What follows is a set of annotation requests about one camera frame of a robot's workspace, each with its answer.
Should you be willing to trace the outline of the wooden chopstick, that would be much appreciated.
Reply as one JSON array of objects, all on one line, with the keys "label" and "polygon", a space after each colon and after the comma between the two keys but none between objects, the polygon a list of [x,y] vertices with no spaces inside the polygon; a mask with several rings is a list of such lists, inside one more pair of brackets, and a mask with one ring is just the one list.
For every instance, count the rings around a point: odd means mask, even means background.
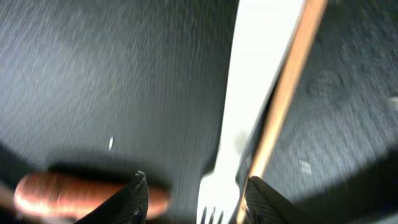
[{"label": "wooden chopstick", "polygon": [[327,2],[327,0],[306,0],[304,3],[295,26],[294,38],[290,41],[289,53],[275,86],[248,178],[262,177],[268,165]]}]

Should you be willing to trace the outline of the orange carrot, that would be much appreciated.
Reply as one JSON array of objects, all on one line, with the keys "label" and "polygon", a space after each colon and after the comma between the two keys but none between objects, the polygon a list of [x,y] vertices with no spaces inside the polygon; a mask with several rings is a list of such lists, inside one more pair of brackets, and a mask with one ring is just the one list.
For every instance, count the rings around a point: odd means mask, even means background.
[{"label": "orange carrot", "polygon": [[[17,184],[13,201],[16,208],[26,215],[43,218],[75,218],[79,221],[129,182],[103,182],[53,172],[31,173]],[[149,184],[148,188],[146,220],[163,215],[170,205],[170,195],[167,190]]]}]

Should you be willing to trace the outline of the white plastic fork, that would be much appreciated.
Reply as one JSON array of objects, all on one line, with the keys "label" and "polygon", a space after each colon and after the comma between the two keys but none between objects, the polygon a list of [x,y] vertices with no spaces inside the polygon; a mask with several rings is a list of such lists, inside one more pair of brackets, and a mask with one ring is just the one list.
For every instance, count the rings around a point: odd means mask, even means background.
[{"label": "white plastic fork", "polygon": [[304,0],[240,0],[234,27],[220,142],[200,182],[197,223],[229,223],[239,202],[244,150],[288,51]]}]

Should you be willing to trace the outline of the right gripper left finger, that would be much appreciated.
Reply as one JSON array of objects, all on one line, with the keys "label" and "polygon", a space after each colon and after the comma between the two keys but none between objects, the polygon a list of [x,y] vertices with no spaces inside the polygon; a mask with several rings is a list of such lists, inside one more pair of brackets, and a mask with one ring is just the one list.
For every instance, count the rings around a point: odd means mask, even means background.
[{"label": "right gripper left finger", "polygon": [[148,203],[146,175],[137,171],[125,187],[75,224],[145,224]]}]

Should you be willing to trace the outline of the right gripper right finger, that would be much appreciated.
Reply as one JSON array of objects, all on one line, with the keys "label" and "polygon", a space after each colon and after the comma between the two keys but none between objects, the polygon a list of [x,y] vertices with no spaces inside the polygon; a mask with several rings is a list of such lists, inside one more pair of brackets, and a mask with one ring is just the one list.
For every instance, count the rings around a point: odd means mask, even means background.
[{"label": "right gripper right finger", "polygon": [[250,224],[311,224],[314,220],[301,212],[278,191],[259,177],[248,179],[246,221]]}]

